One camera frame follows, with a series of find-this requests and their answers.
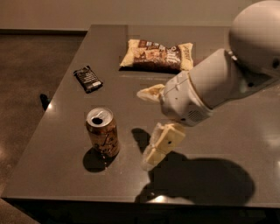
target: can lid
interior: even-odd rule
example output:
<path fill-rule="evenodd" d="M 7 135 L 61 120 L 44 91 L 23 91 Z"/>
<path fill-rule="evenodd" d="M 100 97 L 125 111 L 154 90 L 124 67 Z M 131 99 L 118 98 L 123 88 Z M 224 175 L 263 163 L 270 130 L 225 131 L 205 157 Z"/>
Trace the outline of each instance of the can lid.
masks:
<path fill-rule="evenodd" d="M 87 114 L 87 123 L 92 127 L 105 127 L 113 120 L 113 113 L 108 108 L 94 108 Z"/>

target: brown floor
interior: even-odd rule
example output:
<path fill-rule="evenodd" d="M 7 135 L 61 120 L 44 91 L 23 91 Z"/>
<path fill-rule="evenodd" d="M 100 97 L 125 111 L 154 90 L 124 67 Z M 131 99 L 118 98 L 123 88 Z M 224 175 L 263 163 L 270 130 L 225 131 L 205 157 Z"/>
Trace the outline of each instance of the brown floor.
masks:
<path fill-rule="evenodd" d="M 0 195 L 84 36 L 0 35 Z M 37 223 L 0 199 L 0 223 Z"/>

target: brown snack bag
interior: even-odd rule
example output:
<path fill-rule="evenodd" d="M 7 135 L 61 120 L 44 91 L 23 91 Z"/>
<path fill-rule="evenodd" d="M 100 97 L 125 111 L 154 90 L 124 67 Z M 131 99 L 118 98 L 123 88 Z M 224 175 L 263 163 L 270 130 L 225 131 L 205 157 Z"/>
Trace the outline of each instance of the brown snack bag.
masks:
<path fill-rule="evenodd" d="M 191 43 L 167 48 L 147 40 L 130 39 L 129 49 L 120 66 L 177 74 L 182 70 L 189 71 L 193 68 L 192 48 Z"/>

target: tabletop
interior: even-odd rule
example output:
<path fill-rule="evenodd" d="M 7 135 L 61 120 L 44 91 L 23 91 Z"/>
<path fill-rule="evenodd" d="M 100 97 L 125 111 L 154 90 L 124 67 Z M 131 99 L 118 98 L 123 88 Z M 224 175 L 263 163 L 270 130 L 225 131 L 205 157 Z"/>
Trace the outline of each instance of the tabletop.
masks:
<path fill-rule="evenodd" d="M 137 91 L 174 74 L 120 71 L 129 39 L 164 46 L 193 43 L 203 60 L 228 49 L 228 27 L 92 25 L 2 194 L 7 199 L 83 200 L 203 206 L 280 207 L 280 87 L 217 108 L 187 128 L 185 140 L 152 171 L 142 152 L 155 125 L 167 123 L 157 104 Z M 90 65 L 104 82 L 86 94 L 73 71 Z M 120 152 L 106 166 L 91 151 L 88 112 L 112 110 Z"/>

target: soda can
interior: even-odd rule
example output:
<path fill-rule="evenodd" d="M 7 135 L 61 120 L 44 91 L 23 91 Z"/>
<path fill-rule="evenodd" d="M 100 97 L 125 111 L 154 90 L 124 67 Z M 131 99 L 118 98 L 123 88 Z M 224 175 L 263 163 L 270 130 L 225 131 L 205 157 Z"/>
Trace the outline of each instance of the soda can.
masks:
<path fill-rule="evenodd" d="M 113 158 L 119 152 L 116 121 L 108 108 L 94 108 L 87 114 L 87 132 L 95 151 L 102 158 Z"/>

